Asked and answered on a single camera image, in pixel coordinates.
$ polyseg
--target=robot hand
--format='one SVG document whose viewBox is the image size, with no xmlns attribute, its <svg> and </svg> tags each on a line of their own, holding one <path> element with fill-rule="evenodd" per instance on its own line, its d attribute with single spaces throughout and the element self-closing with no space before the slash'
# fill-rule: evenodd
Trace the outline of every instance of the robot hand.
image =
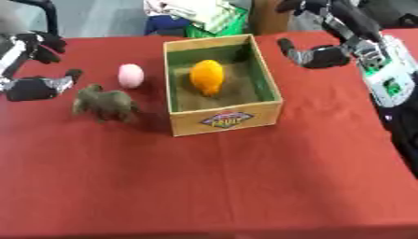
<svg viewBox="0 0 418 239">
<path fill-rule="evenodd" d="M 324 19 L 322 24 L 324 30 L 339 38 L 342 43 L 350 37 L 349 32 L 373 42 L 379 42 L 381 39 L 379 23 L 353 6 L 349 0 L 285 0 L 276 9 L 277 12 L 290 10 L 295 10 L 295 15 L 307 10 L 321 16 Z M 349 32 L 340 31 L 339 28 L 343 27 L 341 23 Z"/>
<path fill-rule="evenodd" d="M 26 77 L 16 80 L 0 79 L 0 86 L 11 102 L 48 100 L 71 89 L 82 75 L 82 71 L 72 69 L 63 78 L 52 79 L 42 76 Z"/>
<path fill-rule="evenodd" d="M 70 89 L 82 75 L 80 70 L 69 70 L 64 78 L 25 77 L 13 75 L 29 59 L 41 63 L 58 63 L 57 53 L 64 53 L 66 43 L 59 36 L 41 32 L 0 35 L 0 92 L 9 101 L 33 101 L 54 98 Z"/>
<path fill-rule="evenodd" d="M 65 53 L 65 46 L 65 41 L 59 36 L 47 33 L 0 35 L 0 75 L 12 78 L 29 59 L 58 63 L 60 58 L 52 50 Z"/>
<path fill-rule="evenodd" d="M 402 41 L 382 35 L 376 21 L 346 0 L 286 0 L 277 8 L 291 9 L 319 15 L 341 45 L 298 51 L 290 40 L 280 39 L 284 55 L 307 68 L 343 65 L 353 55 L 383 127 L 418 177 L 418 64 Z"/>
</svg>

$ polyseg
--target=cardboard box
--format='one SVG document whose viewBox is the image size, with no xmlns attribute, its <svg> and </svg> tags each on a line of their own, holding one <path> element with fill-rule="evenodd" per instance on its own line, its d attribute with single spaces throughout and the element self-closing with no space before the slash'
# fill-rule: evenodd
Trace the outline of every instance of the cardboard box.
<svg viewBox="0 0 418 239">
<path fill-rule="evenodd" d="M 205 97 L 190 83 L 194 64 L 216 60 L 225 71 L 221 92 Z M 283 99 L 252 35 L 164 44 L 167 102 L 174 136 L 273 125 Z"/>
</svg>

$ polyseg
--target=box label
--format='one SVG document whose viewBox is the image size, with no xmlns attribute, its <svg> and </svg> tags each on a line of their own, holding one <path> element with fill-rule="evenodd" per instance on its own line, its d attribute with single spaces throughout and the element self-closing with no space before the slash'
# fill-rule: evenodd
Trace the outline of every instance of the box label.
<svg viewBox="0 0 418 239">
<path fill-rule="evenodd" d="M 235 125 L 238 125 L 246 120 L 253 118 L 253 115 L 243 112 L 224 112 L 217 114 L 209 119 L 202 121 L 202 124 L 206 124 L 216 128 L 229 129 Z"/>
</svg>

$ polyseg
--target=red tablecloth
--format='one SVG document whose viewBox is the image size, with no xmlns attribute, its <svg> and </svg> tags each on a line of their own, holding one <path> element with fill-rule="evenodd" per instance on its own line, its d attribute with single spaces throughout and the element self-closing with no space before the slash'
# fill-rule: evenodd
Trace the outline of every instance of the red tablecloth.
<svg viewBox="0 0 418 239">
<path fill-rule="evenodd" d="M 393 34 L 418 57 L 417 31 Z M 178 38 L 72 39 L 61 64 L 28 63 L 22 76 L 86 74 L 55 100 L 1 99 L 0 235 L 417 238 L 417 182 L 355 66 L 299 68 L 279 52 L 282 36 L 302 48 L 334 42 L 323 33 L 258 37 L 283 115 L 275 126 L 221 134 L 170 135 L 162 43 Z M 77 89 L 118 89 L 123 63 L 146 72 L 129 91 L 146 112 L 138 125 L 72 117 Z"/>
</svg>

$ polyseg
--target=orange ball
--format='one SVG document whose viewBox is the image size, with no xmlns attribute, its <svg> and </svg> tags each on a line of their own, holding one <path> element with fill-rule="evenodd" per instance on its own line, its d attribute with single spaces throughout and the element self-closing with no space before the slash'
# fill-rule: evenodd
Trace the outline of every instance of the orange ball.
<svg viewBox="0 0 418 239">
<path fill-rule="evenodd" d="M 213 60 L 197 63 L 190 72 L 191 84 L 205 96 L 213 96 L 219 93 L 224 80 L 222 65 Z"/>
</svg>

